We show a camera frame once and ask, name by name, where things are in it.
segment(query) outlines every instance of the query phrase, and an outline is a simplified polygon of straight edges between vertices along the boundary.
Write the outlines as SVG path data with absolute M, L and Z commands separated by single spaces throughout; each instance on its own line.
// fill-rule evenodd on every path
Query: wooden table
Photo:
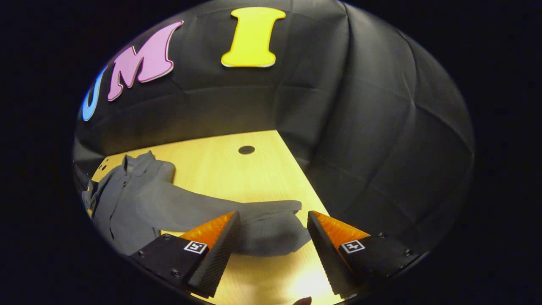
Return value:
M 255 151 L 240 154 L 239 148 L 245 145 Z M 238 202 L 299 200 L 302 210 L 297 216 L 305 227 L 308 211 L 328 215 L 276 130 L 194 139 L 112 155 L 102 163 L 105 170 L 98 169 L 92 180 L 100 181 L 121 165 L 126 154 L 137 157 L 149 150 L 157 160 L 175 164 L 173 184 L 192 192 Z M 343 300 L 333 294 L 312 241 L 286 256 L 231 255 L 215 297 L 201 299 L 216 305 L 292 305 L 307 296 L 312 297 L 313 305 Z

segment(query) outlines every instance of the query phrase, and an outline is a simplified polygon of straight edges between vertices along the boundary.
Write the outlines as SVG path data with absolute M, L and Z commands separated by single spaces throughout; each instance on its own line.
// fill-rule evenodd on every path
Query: black cloth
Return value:
M 240 202 L 196 194 L 171 184 L 175 165 L 149 151 L 125 156 L 99 183 L 90 182 L 83 202 L 93 223 L 119 252 L 131 255 L 159 236 L 159 230 L 186 232 L 232 211 L 240 211 L 241 231 L 234 253 L 280 256 L 311 238 L 295 216 L 295 200 Z

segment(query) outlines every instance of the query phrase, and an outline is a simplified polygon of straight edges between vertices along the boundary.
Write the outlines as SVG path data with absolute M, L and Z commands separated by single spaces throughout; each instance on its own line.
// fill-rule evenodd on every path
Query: blue letter u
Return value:
M 83 107 L 82 107 L 82 115 L 83 120 L 88 121 L 91 119 L 92 115 L 94 114 L 94 110 L 96 110 L 96 105 L 98 104 L 98 94 L 100 93 L 100 83 L 101 78 L 104 75 L 105 70 L 107 67 L 105 67 L 102 72 L 100 72 L 100 75 L 96 78 L 96 82 L 94 82 L 94 92 L 92 93 L 92 102 L 89 105 L 88 104 L 88 96 L 91 93 L 91 90 L 89 89 L 87 92 L 87 95 L 83 99 Z

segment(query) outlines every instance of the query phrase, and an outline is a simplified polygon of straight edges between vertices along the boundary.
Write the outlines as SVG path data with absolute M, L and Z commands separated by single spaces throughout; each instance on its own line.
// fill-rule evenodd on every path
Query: pink letter m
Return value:
M 137 77 L 139 82 L 157 79 L 173 70 L 173 62 L 167 58 L 167 49 L 173 31 L 182 24 L 183 21 L 179 21 L 159 30 L 145 42 L 138 53 L 132 46 L 115 59 L 107 100 L 112 101 L 122 93 L 120 77 L 128 88 L 133 86 L 139 65 L 142 65 Z

